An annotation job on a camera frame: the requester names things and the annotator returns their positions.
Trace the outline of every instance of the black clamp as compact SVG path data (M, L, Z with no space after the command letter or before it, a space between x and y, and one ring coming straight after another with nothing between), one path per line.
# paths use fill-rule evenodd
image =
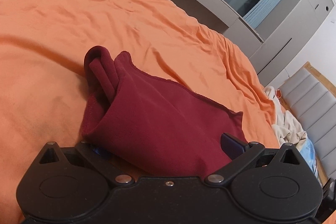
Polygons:
M221 145L233 161L205 181L135 182L105 159L104 150L85 142L71 148L48 142L17 188L24 224L317 224L336 209L335 182L322 189L294 145L265 149L228 134Z

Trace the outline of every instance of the wooden trim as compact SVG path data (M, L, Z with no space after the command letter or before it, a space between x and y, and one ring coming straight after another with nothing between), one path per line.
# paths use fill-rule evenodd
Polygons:
M285 110L288 110L289 112L291 112L293 114L289 104L287 104L287 102L285 101L285 99L283 97L281 97L279 99L279 101L280 101L280 104L284 107Z
M320 161L320 159L317 155L316 155L316 162L317 162L317 170L319 172L319 178L322 182L322 185L325 185L328 181L328 177L327 177L327 175L324 171L324 168L322 166L322 163L321 163L321 161Z
M336 97L336 87L325 78L317 69L315 69L309 62L305 63L303 66L308 70L322 85L324 85L331 93Z

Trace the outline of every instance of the gray headboard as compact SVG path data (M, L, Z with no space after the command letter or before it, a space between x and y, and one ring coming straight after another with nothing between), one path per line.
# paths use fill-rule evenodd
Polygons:
M313 142L326 176L336 179L335 87L306 63L280 90Z

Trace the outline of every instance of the white blanket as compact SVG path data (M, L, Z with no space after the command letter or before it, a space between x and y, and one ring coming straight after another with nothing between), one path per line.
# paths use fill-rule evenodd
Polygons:
M286 110L285 113L282 113L280 101L272 86L267 86L265 92L275 104L276 124L273 124L272 128L277 136L280 146L283 143L289 142L293 143L296 148L301 151L303 144L307 139L307 133L303 130L300 122L290 111Z

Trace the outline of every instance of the folded red fabric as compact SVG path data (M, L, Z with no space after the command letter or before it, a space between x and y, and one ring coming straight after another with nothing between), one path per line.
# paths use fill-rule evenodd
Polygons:
M205 177L231 161L221 149L222 133L246 141L242 112L146 74L128 52L113 61L107 49L93 47L84 69L83 137L153 175Z

